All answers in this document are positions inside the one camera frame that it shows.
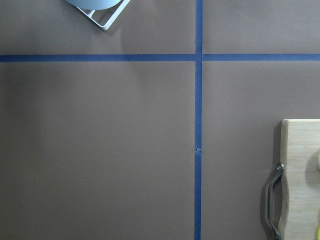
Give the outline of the bamboo cutting board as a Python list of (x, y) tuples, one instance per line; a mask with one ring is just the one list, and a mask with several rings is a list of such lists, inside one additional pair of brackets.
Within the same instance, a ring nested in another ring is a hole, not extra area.
[(281, 122), (280, 161), (284, 164), (278, 228), (284, 240), (315, 240), (320, 224), (320, 121)]

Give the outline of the yellow lemon slice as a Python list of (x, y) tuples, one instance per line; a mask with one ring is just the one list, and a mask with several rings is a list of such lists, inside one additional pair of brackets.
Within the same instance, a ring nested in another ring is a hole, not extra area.
[(318, 225), (315, 233), (315, 239), (320, 240), (320, 224)]

